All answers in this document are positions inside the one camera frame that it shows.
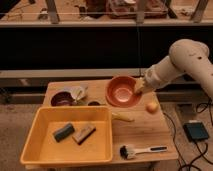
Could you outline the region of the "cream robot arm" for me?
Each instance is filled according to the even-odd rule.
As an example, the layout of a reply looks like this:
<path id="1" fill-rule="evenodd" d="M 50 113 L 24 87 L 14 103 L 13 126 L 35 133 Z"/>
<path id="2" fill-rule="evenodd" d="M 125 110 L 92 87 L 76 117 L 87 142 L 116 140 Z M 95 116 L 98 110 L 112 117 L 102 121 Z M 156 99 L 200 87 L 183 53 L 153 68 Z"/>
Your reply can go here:
<path id="1" fill-rule="evenodd" d="M 163 88 L 184 74 L 191 76 L 213 100 L 213 64 L 209 60 L 205 43 L 191 39 L 175 41 L 169 53 L 157 64 L 149 67 L 137 79 L 134 93 L 148 93 Z"/>

